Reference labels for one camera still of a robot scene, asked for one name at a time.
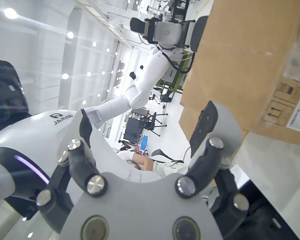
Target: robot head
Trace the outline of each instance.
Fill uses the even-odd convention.
[[[18,117],[17,114],[28,115],[28,103],[15,68],[0,60],[0,123],[15,121],[13,118]]]

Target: camera lens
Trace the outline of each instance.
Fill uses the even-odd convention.
[[[109,225],[101,216],[92,216],[81,229],[81,240],[107,240]]]
[[[197,223],[189,217],[179,218],[173,226],[174,240],[199,240],[200,230]]]

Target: jarvis logo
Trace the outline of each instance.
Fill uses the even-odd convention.
[[[68,118],[73,117],[73,115],[69,114],[69,115],[63,116],[63,114],[61,114],[61,113],[54,113],[54,114],[51,114],[50,117],[58,119],[58,120],[54,121],[54,125],[56,125],[56,124],[61,123],[62,121],[66,120]]]

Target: office chair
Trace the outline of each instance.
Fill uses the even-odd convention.
[[[152,160],[155,160],[155,161],[157,161],[159,163],[168,163],[168,162],[184,163],[183,160],[174,160],[171,157],[167,156],[161,149],[157,149],[157,150],[153,151],[152,154],[151,154],[151,156],[152,157],[154,157],[154,156],[163,156],[163,157],[167,158],[166,161],[159,161],[159,160],[155,160],[155,159],[152,158]]]
[[[154,113],[153,115],[151,115],[151,114],[149,114],[149,115],[150,116],[147,117],[147,119],[150,119],[150,118],[152,118],[152,119],[151,119],[151,121],[145,122],[144,129],[151,131],[152,133],[156,134],[157,136],[161,136],[161,135],[158,135],[156,132],[154,132],[155,127],[166,127],[167,125],[155,125],[155,121],[158,121],[159,123],[161,123],[158,119],[156,119],[156,116],[157,115],[167,115],[167,113],[165,113],[165,114]]]
[[[172,102],[172,97],[169,97],[169,95],[171,95],[171,93],[173,93],[173,91],[171,90],[168,90],[167,93],[163,94],[160,96],[160,101],[163,102],[163,103],[170,103]]]

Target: purple light strip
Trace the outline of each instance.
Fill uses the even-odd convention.
[[[14,158],[19,160],[21,163],[23,163],[24,165],[26,165],[27,167],[29,167],[30,169],[32,169],[34,171],[34,173],[36,173],[39,177],[41,177],[41,179],[48,184],[49,180],[45,177],[45,175],[43,175],[34,165],[32,165],[31,163],[29,163],[28,161],[26,161],[24,158],[18,156],[18,155],[14,155]]]

